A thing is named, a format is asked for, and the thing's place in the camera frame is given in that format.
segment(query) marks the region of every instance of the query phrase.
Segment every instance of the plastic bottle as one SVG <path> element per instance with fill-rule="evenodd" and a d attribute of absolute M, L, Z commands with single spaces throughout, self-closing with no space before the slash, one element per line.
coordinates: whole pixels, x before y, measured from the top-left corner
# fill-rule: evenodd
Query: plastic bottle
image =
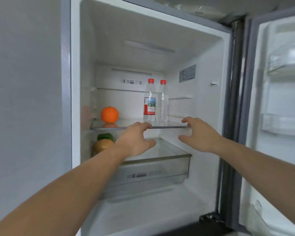
<path fill-rule="evenodd" d="M 168 121 L 168 102 L 169 94 L 166 80 L 161 80 L 161 85 L 157 92 L 156 120 L 161 122 Z"/>
<path fill-rule="evenodd" d="M 145 122 L 155 121 L 155 108 L 156 108 L 156 90 L 154 86 L 154 79 L 148 79 L 148 85 L 144 94 L 144 112 L 143 120 Z"/>

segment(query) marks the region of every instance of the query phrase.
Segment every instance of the forearm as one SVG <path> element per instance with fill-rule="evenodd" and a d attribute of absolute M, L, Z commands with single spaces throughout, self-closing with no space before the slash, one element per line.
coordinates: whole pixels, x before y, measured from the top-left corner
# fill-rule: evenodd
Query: forearm
<path fill-rule="evenodd" d="M 112 147 L 70 170 L 8 214 L 0 236 L 74 236 L 127 156 Z"/>
<path fill-rule="evenodd" d="M 295 165 L 224 140 L 215 152 L 295 223 Z"/>

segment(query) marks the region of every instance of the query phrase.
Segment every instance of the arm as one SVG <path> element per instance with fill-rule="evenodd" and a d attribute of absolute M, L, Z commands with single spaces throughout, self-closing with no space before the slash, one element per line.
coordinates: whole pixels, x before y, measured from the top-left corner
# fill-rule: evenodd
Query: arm
<path fill-rule="evenodd" d="M 179 136 L 183 143 L 227 161 L 295 224 L 295 165 L 228 140 L 198 118 L 187 117 L 182 122 L 192 127 L 191 136 Z"/>
<path fill-rule="evenodd" d="M 34 194 L 0 221 L 0 236 L 75 236 L 118 166 L 155 146 L 143 137 L 148 128 L 149 123 L 134 123 L 113 147 Z"/>

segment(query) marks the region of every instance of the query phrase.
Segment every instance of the left hand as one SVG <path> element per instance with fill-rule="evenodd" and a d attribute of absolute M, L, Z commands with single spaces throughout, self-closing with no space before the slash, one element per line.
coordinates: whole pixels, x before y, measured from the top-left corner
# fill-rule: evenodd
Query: left hand
<path fill-rule="evenodd" d="M 156 141 L 146 140 L 143 137 L 143 132 L 151 129 L 150 123 L 136 122 L 130 125 L 126 131 L 117 139 L 114 147 L 124 149 L 128 156 L 138 156 L 156 145 Z"/>

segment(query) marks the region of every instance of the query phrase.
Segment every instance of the bottle label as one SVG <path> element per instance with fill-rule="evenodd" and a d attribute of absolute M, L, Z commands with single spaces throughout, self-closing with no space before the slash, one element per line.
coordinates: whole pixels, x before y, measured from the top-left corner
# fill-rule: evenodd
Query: bottle label
<path fill-rule="evenodd" d="M 156 98 L 144 98 L 144 115 L 155 115 Z"/>

